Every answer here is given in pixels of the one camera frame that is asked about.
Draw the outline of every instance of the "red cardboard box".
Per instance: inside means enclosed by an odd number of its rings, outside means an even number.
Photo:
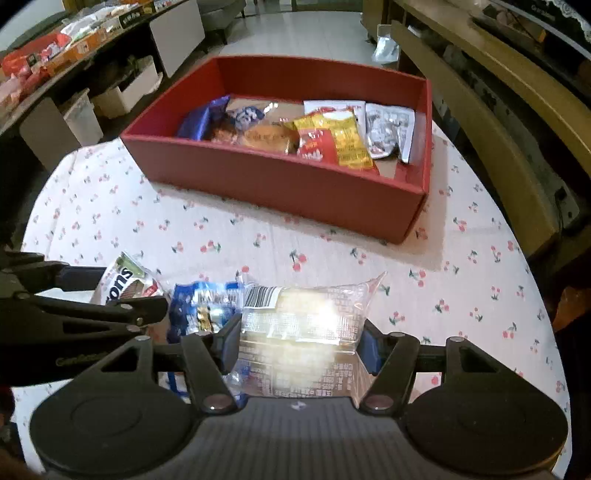
[[[365,100],[415,110],[410,162],[394,179],[295,155],[175,138],[192,109],[222,95],[301,102]],[[148,179],[232,197],[393,243],[429,192],[431,84],[395,72],[299,57],[213,57],[179,80],[121,135]]]

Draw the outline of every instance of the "round table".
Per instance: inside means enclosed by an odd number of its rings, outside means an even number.
[[[554,399],[570,424],[560,356],[519,244],[435,124],[433,142],[431,193],[402,245],[151,184],[117,139],[62,160],[35,203],[22,250],[92,266],[108,265],[124,250],[168,288],[197,279],[228,281],[236,271],[269,286],[352,284],[388,271],[369,312],[383,332],[400,330],[433,345],[464,336]],[[415,389],[438,385],[440,377],[420,374]],[[32,407],[57,387],[16,389],[31,465],[38,460],[28,419]],[[555,475],[564,475],[570,455],[569,434]]]

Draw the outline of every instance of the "red package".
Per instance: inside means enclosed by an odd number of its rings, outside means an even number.
[[[27,58],[32,54],[38,54],[43,57],[42,52],[46,50],[50,44],[54,43],[56,48],[62,49],[68,45],[71,38],[63,33],[50,33],[44,35],[35,40],[31,40],[29,43],[19,48],[18,50],[10,52],[2,59],[2,70],[4,75],[10,77],[11,74],[16,76],[22,76],[22,72],[29,71],[30,67],[27,62]]]
[[[300,148],[297,155],[308,160],[316,160],[338,165],[335,139],[330,130],[324,128],[300,130]]]

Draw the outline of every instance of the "screw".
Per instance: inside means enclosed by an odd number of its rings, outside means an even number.
[[[368,409],[379,412],[388,410],[394,405],[394,400],[387,395],[370,395],[363,403]]]
[[[231,407],[233,403],[232,397],[223,393],[215,393],[203,400],[203,408],[208,413],[220,413]]]

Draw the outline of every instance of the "blue snack bag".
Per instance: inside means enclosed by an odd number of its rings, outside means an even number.
[[[217,333],[236,313],[242,311],[244,287],[239,282],[198,281],[176,285],[170,303],[169,343],[179,343],[184,335]]]
[[[228,112],[230,123],[237,131],[244,132],[250,127],[254,127],[258,122],[265,118],[263,111],[254,105],[238,108]]]
[[[212,129],[225,117],[230,96],[211,100],[189,112],[178,128],[177,137],[189,140],[208,140]]]

